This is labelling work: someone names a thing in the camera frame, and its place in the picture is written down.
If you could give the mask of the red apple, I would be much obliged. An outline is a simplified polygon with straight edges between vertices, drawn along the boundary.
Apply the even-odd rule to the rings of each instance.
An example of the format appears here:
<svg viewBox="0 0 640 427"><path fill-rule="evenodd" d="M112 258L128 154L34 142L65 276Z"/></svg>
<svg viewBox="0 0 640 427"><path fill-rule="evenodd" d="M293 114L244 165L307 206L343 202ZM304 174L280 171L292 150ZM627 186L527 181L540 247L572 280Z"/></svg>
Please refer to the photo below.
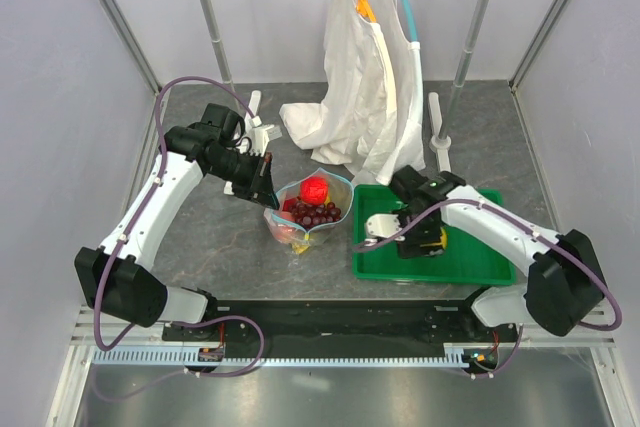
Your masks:
<svg viewBox="0 0 640 427"><path fill-rule="evenodd" d="M292 209L295 207L296 203L297 203L297 199L296 198L286 199L284 204L282 205L282 210L283 211L287 211L287 212L291 212Z"/></svg>

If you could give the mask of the peach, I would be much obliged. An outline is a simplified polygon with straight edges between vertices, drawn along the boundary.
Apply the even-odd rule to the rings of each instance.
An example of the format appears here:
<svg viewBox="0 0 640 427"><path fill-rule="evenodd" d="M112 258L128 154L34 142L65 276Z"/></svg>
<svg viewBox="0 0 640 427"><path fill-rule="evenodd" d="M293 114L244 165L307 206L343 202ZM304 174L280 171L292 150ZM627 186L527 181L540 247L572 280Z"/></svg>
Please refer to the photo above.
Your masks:
<svg viewBox="0 0 640 427"><path fill-rule="evenodd" d="M299 243L304 237L301 227L295 222L295 218L290 212L272 212L269 227L274 238L281 243Z"/></svg>

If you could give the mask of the purple grape bunch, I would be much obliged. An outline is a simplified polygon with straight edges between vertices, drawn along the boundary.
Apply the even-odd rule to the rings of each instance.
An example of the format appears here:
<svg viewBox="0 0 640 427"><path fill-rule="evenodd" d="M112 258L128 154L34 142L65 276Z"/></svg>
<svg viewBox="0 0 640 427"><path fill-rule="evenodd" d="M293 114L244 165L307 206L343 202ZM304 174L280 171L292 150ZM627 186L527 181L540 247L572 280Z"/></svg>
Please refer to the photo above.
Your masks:
<svg viewBox="0 0 640 427"><path fill-rule="evenodd" d="M307 230L311 227L333 224L342 219L342 210L334 202L314 206L297 201L290 213L293 214L295 222Z"/></svg>

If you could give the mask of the red strawberry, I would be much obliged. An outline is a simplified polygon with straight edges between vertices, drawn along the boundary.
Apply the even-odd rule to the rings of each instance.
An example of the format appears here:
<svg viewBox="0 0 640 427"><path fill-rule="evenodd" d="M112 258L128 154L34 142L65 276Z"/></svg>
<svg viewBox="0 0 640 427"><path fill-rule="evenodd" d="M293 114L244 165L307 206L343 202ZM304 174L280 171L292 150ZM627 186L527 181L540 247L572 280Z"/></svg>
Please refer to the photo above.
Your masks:
<svg viewBox="0 0 640 427"><path fill-rule="evenodd" d="M309 205L326 204L329 198L329 183L320 176L308 177L300 183L298 197Z"/></svg>

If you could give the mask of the clear zip top bag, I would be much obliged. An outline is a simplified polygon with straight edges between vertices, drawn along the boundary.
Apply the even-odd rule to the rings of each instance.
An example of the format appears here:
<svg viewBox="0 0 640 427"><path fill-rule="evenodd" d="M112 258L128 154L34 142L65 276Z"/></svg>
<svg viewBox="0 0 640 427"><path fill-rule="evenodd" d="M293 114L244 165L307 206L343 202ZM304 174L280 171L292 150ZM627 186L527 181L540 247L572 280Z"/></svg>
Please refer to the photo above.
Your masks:
<svg viewBox="0 0 640 427"><path fill-rule="evenodd" d="M277 209L267 208L264 219L274 239L296 254L324 243L349 215L354 186L346 178L322 168L276 193Z"/></svg>

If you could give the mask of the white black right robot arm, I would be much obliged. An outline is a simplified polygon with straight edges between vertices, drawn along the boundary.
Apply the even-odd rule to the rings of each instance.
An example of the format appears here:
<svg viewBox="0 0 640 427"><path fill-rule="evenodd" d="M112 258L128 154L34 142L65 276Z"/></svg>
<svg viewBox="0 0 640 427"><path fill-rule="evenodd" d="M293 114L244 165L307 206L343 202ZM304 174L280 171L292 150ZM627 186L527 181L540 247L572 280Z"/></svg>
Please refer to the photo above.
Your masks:
<svg viewBox="0 0 640 427"><path fill-rule="evenodd" d="M483 339L494 327L535 323L552 335L566 336L585 326L607 285L589 237L540 227L489 200L462 178L444 171L430 179L411 166L396 172L390 190L403 203L395 211L394 232L407 257L438 254L447 227L490 247L526 277L523 284L491 287L473 296L458 315L467 339Z"/></svg>

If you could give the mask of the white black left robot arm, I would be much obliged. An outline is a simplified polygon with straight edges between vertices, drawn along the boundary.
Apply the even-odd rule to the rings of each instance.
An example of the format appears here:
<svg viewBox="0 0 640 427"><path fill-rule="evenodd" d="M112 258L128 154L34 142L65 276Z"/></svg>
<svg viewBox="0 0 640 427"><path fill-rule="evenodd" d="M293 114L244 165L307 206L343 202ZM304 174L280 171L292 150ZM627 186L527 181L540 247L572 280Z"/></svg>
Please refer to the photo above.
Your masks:
<svg viewBox="0 0 640 427"><path fill-rule="evenodd" d="M123 219L99 247L82 248L74 260L95 314L141 327L182 322L198 340L215 336L220 318L207 308L207 293L163 284L151 272L156 254L178 210L208 175L225 181L229 195L278 208L267 147L280 135L274 124L214 103L200 121L169 129L150 177Z"/></svg>

